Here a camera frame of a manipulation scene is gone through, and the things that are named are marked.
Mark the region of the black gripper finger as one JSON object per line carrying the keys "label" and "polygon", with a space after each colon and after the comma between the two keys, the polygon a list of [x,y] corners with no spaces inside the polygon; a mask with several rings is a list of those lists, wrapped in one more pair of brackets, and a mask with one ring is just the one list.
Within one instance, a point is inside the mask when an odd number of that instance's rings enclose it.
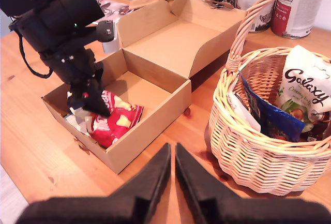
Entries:
{"label": "black gripper finger", "polygon": [[102,62],[94,63],[94,69],[95,72],[91,78],[91,87],[93,90],[103,90],[104,89],[104,85],[102,81],[103,63]]}
{"label": "black gripper finger", "polygon": [[175,173],[195,223],[237,223],[229,216],[239,195],[212,176],[177,143]]}
{"label": "black gripper finger", "polygon": [[109,223],[149,223],[171,173],[171,146],[166,143],[129,181],[113,192]]}
{"label": "black gripper finger", "polygon": [[71,84],[67,96],[68,107],[74,110],[82,108],[109,117],[111,113],[101,97],[102,90],[99,86],[99,82],[95,79],[87,79],[77,84]]}

